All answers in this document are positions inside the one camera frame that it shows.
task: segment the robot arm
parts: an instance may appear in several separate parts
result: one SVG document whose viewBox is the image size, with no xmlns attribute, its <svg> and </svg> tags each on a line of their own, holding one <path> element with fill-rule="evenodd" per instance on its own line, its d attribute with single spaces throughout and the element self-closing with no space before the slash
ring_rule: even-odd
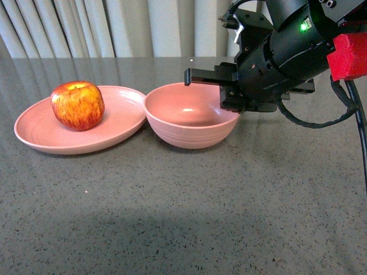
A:
<svg viewBox="0 0 367 275">
<path fill-rule="evenodd" d="M 334 39 L 360 33 L 367 22 L 366 0 L 266 0 L 274 25 L 238 9 L 244 2 L 220 17 L 223 27 L 237 33 L 235 63 L 185 72 L 186 85 L 219 85 L 222 108 L 235 112 L 272 112 L 284 93 L 314 91 L 312 78 L 329 68 Z M 366 65 L 361 70 L 367 73 Z"/>
</svg>

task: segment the plate rim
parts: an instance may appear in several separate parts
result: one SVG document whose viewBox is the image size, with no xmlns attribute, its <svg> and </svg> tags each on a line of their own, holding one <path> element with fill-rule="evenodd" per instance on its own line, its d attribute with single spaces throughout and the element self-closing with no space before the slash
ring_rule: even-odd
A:
<svg viewBox="0 0 367 275">
<path fill-rule="evenodd" d="M 26 139 L 24 139 L 19 133 L 18 133 L 18 125 L 19 125 L 19 122 L 21 121 L 21 119 L 28 113 L 30 112 L 33 108 L 35 108 L 37 105 L 40 105 L 42 104 L 44 101 L 47 101 L 47 100 L 50 100 L 50 97 L 46 97 L 36 103 L 34 103 L 33 105 L 31 105 L 30 107 L 28 107 L 27 109 L 25 109 L 19 116 L 18 118 L 16 119 L 15 123 L 14 123 L 14 133 L 16 135 L 16 137 L 21 141 L 23 142 L 24 144 L 26 144 L 27 146 L 31 147 L 31 148 L 34 148 L 35 150 L 38 150 L 38 151 L 42 151 L 42 152 L 47 152 L 49 154 L 59 154 L 59 155 L 79 155 L 79 154 L 86 154 L 86 153 L 89 153 L 89 152 L 96 152 L 96 151 L 100 151 L 100 150 L 103 150 L 103 149 L 106 149 L 108 147 L 111 147 L 113 145 L 116 145 L 124 140 L 126 140 L 127 138 L 129 138 L 132 134 L 134 134 L 140 127 L 142 126 L 142 124 L 144 123 L 144 121 L 147 119 L 147 116 L 146 116 L 146 112 L 145 112 L 145 109 L 144 109 L 144 100 L 145 100 L 145 97 L 146 95 L 138 90 L 135 90 L 135 89 L 132 89 L 132 88 L 129 88 L 129 87 L 123 87 L 123 86 L 117 86 L 117 85 L 98 85 L 98 88 L 100 89 L 104 89 L 104 88 L 118 88 L 118 89 L 124 89 L 125 91 L 128 90 L 129 92 L 134 92 L 140 96 L 142 96 L 142 102 L 137 102 L 137 101 L 134 101 L 135 103 L 138 103 L 140 105 L 140 107 L 142 108 L 143 110 L 143 113 L 144 115 L 142 116 L 142 118 L 137 121 L 133 126 L 131 126 L 128 130 L 124 131 L 123 133 L 120 133 L 118 135 L 115 135 L 115 136 L 112 136 L 112 137 L 109 137 L 108 139 L 104 139 L 104 140 L 101 140 L 101 141 L 98 141 L 98 142 L 90 142 L 90 143 L 85 143 L 85 144 L 82 144 L 78 147 L 76 146 L 45 146 L 45 145 L 40 145 L 40 144 L 37 144 L 37 143 L 33 143 L 33 142 L 30 142 Z M 103 147 L 103 148 L 99 148 L 99 149 L 96 149 L 96 150 L 91 150 L 91 151 L 88 151 L 88 148 L 90 147 L 94 147 L 94 146 L 98 146 L 99 144 L 101 143 L 106 143 L 106 142 L 111 142 L 112 140 L 114 139 L 118 139 L 120 136 L 123 136 L 125 134 L 128 134 L 130 133 L 131 131 L 133 131 L 136 127 L 138 127 L 138 129 L 136 129 L 135 132 L 133 132 L 130 136 L 126 137 L 126 138 L 123 138 L 122 140 L 119 140 L 117 142 L 113 142 L 112 144 L 106 146 L 106 147 Z M 72 149 L 76 149 L 76 151 L 82 151 L 82 152 L 66 152 L 67 150 L 72 150 Z"/>
</svg>

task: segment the screw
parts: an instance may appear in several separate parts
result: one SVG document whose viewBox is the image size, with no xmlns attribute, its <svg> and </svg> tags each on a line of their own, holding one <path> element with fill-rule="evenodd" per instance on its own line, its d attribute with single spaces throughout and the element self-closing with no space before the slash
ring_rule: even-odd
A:
<svg viewBox="0 0 367 275">
<path fill-rule="evenodd" d="M 336 5 L 336 1 L 335 0 L 328 0 L 328 2 L 326 3 L 327 7 L 335 7 Z"/>
</svg>

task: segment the black cable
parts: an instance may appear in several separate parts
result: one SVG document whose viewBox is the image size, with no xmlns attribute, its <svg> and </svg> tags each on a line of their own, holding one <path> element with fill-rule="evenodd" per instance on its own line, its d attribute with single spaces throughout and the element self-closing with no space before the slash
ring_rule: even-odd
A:
<svg viewBox="0 0 367 275">
<path fill-rule="evenodd" d="M 228 12 L 230 14 L 234 14 L 236 12 L 236 10 L 239 8 L 239 6 L 241 6 L 243 3 L 249 2 L 252 0 L 237 0 L 235 3 L 232 3 L 228 9 Z"/>
<path fill-rule="evenodd" d="M 279 96 L 275 99 L 275 103 L 278 106 L 280 112 L 285 115 L 286 118 L 288 118 L 291 122 L 301 125 L 307 128 L 312 129 L 320 129 L 325 128 L 334 124 L 337 124 L 339 122 L 342 122 L 348 118 L 350 118 L 358 109 L 359 105 L 355 103 L 352 99 L 348 97 L 346 92 L 344 91 L 343 87 L 341 87 L 339 81 L 333 81 L 333 79 L 330 77 L 331 81 L 331 87 L 335 94 L 339 97 L 339 99 L 343 102 L 343 104 L 347 107 L 347 111 L 344 115 L 342 115 L 339 119 L 328 121 L 325 123 L 311 123 L 303 121 L 297 117 L 295 117 L 283 104 L 282 98 Z"/>
<path fill-rule="evenodd" d="M 350 98 L 358 104 L 359 109 L 356 112 L 356 119 L 358 125 L 358 131 L 360 133 L 361 145 L 362 145 L 362 156 L 363 156 L 363 168 L 365 173 L 366 193 L 367 193 L 367 121 L 365 112 L 363 110 L 362 102 L 358 94 L 358 90 L 353 80 L 345 81 L 345 85 L 348 89 Z"/>
</svg>

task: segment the green led light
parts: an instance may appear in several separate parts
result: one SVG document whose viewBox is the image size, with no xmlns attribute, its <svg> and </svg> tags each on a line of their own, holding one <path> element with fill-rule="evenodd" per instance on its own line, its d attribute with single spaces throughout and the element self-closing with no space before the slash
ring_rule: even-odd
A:
<svg viewBox="0 0 367 275">
<path fill-rule="evenodd" d="M 307 17 L 302 22 L 302 24 L 299 25 L 299 30 L 302 31 L 302 32 L 305 32 L 306 30 L 308 30 L 311 27 L 312 27 L 311 20 L 309 19 L 309 17 Z"/>
<path fill-rule="evenodd" d="M 301 24 L 301 26 L 300 26 L 300 30 L 301 30 L 302 32 L 304 32 L 305 30 L 307 30 L 307 25 L 306 25 L 305 23 Z"/>
</svg>

